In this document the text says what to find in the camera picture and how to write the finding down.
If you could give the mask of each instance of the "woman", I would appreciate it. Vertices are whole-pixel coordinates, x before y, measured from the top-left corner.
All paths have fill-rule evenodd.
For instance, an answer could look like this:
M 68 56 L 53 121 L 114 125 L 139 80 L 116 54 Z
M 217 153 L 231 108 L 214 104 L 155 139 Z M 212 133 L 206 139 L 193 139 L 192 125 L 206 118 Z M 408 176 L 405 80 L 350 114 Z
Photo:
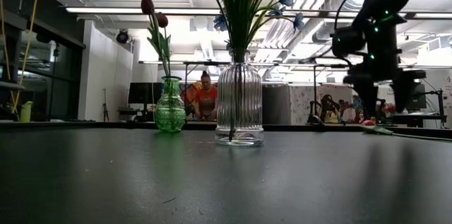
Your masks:
M 217 118 L 218 89 L 212 87 L 210 76 L 203 71 L 201 76 L 202 89 L 198 90 L 194 100 L 195 115 L 199 119 L 213 121 Z

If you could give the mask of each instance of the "ceiling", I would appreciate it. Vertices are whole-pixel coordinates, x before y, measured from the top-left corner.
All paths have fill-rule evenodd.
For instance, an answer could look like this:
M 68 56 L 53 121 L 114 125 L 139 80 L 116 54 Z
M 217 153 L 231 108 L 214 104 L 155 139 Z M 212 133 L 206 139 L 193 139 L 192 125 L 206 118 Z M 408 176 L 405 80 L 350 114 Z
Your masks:
M 139 7 L 141 0 L 58 0 L 65 6 L 99 6 L 99 7 Z M 158 8 L 217 8 L 215 0 L 153 0 Z M 359 10 L 364 0 L 349 0 L 345 11 Z M 342 0 L 296 0 L 293 9 L 328 9 L 336 10 Z M 452 0 L 410 0 L 404 8 L 406 11 L 452 11 Z M 99 29 L 109 35 L 115 35 L 119 29 L 128 28 L 134 38 L 147 35 L 147 18 L 145 16 L 80 16 L 81 18 L 96 20 Z M 186 54 L 190 60 L 196 50 L 203 50 L 205 46 L 217 50 L 225 50 L 227 33 L 210 31 L 200 33 L 191 27 L 193 16 L 170 16 L 168 33 L 172 35 L 173 54 Z M 331 22 L 322 19 L 305 19 L 306 28 L 294 33 L 293 27 L 284 20 L 274 20 L 268 23 L 255 37 L 256 46 L 252 52 L 256 54 L 255 61 L 285 61 L 296 62 L 315 55 L 328 47 L 329 33 L 332 31 Z M 452 20 L 411 20 L 398 25 L 398 44 L 403 48 L 404 57 L 413 57 L 417 49 L 432 39 L 452 35 Z M 296 73 L 292 69 L 287 73 Z

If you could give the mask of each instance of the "computer monitor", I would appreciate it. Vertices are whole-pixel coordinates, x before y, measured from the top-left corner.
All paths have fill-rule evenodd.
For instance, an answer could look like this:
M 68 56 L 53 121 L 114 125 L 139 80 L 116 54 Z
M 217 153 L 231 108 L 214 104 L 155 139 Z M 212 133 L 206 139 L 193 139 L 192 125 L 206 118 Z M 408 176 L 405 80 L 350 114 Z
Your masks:
M 425 97 L 425 86 L 421 83 L 416 83 L 415 90 L 406 105 L 407 110 L 420 110 L 427 108 L 427 99 Z
M 131 83 L 129 89 L 129 104 L 157 104 L 162 96 L 161 83 Z

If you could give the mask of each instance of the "vase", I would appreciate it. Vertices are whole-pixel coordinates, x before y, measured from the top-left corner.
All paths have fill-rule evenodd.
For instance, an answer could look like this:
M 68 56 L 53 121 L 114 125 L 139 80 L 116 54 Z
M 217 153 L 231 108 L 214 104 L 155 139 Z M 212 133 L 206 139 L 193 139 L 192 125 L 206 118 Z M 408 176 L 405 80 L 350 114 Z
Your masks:
M 248 50 L 231 49 L 233 62 L 218 79 L 215 141 L 226 146 L 263 145 L 262 82 L 245 60 Z
M 157 102 L 155 123 L 160 131 L 177 133 L 182 130 L 186 121 L 184 102 L 179 94 L 180 78 L 164 76 L 163 95 Z

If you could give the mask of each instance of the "yellow container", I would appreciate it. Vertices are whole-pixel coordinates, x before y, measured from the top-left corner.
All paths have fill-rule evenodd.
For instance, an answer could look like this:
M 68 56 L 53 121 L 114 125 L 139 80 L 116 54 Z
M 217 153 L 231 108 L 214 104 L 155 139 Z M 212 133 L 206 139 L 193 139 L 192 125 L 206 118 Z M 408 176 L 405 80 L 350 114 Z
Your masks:
M 31 107 L 33 102 L 28 101 L 22 105 L 22 110 L 20 111 L 20 122 L 30 122 Z

